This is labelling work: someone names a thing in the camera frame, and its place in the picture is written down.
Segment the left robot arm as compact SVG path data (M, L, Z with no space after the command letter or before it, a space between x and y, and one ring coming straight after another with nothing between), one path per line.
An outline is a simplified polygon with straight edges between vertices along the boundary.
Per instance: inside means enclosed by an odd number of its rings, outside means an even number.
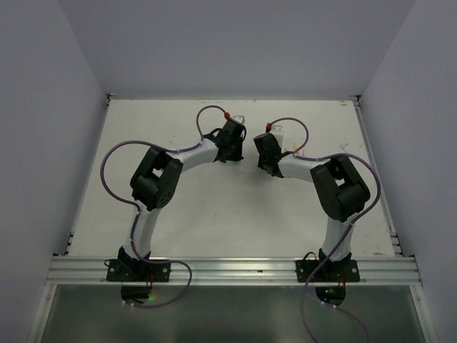
M144 155L130 181L132 197L139 206L129 238L120 248L118 259L124 273L138 281L148 273L151 236L162 208L175 194L180 176L196 166L215 161L241 161L246 127L228 119L220 129L205 134L195 146L167 150L152 146Z

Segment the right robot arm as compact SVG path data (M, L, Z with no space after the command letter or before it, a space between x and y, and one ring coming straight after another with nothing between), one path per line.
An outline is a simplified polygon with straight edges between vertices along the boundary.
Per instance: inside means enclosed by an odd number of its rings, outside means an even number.
M371 198L367 184L352 161L366 162L348 153L311 158L282 151L272 133L260 134L253 142L260 169L273 177L299 179L314 185L327 216L318 272L326 280L335 280L343 273L342 261L351 255L354 221L363 214L366 202Z

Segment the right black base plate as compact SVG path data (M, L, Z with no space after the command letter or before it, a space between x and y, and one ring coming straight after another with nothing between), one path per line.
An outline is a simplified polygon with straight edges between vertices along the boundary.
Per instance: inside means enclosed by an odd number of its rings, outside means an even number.
M309 275L324 260L326 255L320 249L318 254L309 252L303 259L295 261L297 281L304 283ZM311 278L311 282L359 282L361 277L357 261L352 253L340 261L328 260Z

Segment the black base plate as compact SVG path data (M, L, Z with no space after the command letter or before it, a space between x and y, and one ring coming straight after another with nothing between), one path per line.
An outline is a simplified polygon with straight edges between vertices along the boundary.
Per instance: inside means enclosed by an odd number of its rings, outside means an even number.
M108 259L104 262L108 271L106 280L108 282L168 282L171 271L171 264L147 264L146 262L135 262L132 266L126 266L118 259Z
M320 249L318 254L309 252L303 259L295 261L297 281L304 283L309 275L324 260L326 255ZM361 277L357 261L352 253L340 261L328 260L311 278L311 282L359 282Z

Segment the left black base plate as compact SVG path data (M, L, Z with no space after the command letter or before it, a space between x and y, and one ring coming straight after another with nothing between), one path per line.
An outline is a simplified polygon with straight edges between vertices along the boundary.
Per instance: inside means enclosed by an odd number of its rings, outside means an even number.
M108 282L168 282L171 271L171 264L147 264L146 262L135 262L132 266L126 266L118 259L108 259L104 262L108 271L106 280Z

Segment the aluminium mounting rail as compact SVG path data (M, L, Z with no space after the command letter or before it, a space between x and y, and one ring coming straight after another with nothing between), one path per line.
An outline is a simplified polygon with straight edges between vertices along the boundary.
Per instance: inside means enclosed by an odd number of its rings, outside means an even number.
M139 285L106 257L54 257L46 282L54 285ZM162 267L165 286L287 286L302 285L312 268L299 258L188 258L185 265ZM413 257L359 257L356 263L320 277L316 286L418 286L422 283Z

